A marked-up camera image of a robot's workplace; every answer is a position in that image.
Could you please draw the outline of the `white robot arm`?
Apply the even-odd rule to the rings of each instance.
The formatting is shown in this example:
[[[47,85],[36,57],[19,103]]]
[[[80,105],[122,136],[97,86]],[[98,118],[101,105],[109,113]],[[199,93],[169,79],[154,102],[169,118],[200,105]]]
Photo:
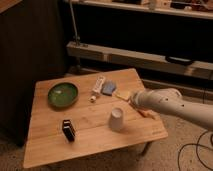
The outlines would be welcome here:
[[[213,105],[184,100],[177,89],[116,91],[114,95],[128,102],[136,110],[152,110],[173,115],[213,131]]]

